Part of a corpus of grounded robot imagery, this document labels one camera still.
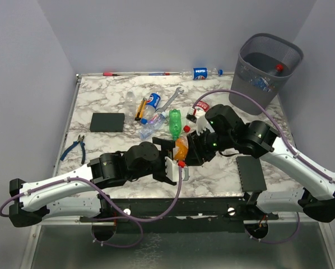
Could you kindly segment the small orange juice bottle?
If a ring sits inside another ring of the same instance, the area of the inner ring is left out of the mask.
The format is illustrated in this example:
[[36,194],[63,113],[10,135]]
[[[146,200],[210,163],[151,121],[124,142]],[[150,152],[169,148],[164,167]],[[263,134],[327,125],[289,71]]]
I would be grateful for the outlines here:
[[184,161],[188,153],[188,139],[186,137],[180,137],[175,141],[175,147],[173,148],[173,158],[176,161]]

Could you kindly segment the red green label water bottle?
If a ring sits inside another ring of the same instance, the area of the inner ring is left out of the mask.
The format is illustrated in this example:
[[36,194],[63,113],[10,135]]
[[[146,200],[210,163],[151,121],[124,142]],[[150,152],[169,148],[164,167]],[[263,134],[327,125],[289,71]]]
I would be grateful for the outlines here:
[[205,115],[205,113],[210,109],[209,103],[200,100],[194,108],[190,108],[187,112],[185,126],[183,127],[183,131],[185,133],[189,133],[195,130],[197,120]]

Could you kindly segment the green plastic bottle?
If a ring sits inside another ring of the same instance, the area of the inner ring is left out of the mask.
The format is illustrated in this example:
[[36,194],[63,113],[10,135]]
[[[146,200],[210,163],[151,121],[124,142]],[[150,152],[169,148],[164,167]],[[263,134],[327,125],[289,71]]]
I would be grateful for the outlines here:
[[172,139],[176,141],[182,131],[181,112],[178,109],[169,111],[169,131]]

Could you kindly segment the blue label water bottle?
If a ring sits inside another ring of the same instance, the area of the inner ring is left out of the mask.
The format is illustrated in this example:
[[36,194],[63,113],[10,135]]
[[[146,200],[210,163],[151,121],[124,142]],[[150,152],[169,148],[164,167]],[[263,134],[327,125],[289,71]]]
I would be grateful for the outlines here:
[[239,68],[238,76],[243,81],[249,83],[250,85],[252,85],[252,86],[254,86],[258,89],[261,89],[262,91],[272,92],[272,90],[275,89],[275,87],[273,86],[272,81],[269,78],[255,73],[254,71],[252,71],[251,69],[249,69],[246,66],[241,66]]

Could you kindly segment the red label clear bottle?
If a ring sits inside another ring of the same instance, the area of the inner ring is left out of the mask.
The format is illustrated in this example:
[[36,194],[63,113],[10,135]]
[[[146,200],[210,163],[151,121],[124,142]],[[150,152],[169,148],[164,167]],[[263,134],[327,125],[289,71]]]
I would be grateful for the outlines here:
[[271,78],[282,77],[284,69],[285,68],[282,64],[277,64],[273,69],[267,72],[266,76]]

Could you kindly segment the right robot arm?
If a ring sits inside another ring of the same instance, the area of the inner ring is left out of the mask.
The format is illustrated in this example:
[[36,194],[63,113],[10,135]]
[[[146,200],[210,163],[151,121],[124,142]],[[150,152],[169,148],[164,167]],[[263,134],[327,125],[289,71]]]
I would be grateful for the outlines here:
[[235,149],[279,168],[303,188],[293,192],[261,192],[246,204],[245,212],[258,219],[273,212],[303,212],[320,222],[335,219],[335,173],[311,161],[265,122],[244,123],[232,107],[218,104],[197,120],[196,130],[187,136],[188,166],[211,161],[218,151]]

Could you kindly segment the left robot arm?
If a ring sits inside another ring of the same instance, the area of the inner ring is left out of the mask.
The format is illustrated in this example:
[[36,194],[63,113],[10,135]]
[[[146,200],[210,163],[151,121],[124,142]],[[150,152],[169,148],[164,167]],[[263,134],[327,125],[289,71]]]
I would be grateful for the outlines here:
[[53,216],[53,207],[63,198],[100,189],[120,187],[145,176],[156,181],[176,185],[179,168],[173,160],[175,141],[154,137],[127,151],[105,153],[88,164],[69,173],[39,182],[28,183],[21,179],[10,181],[13,204],[8,218],[17,227],[33,226],[45,217]]

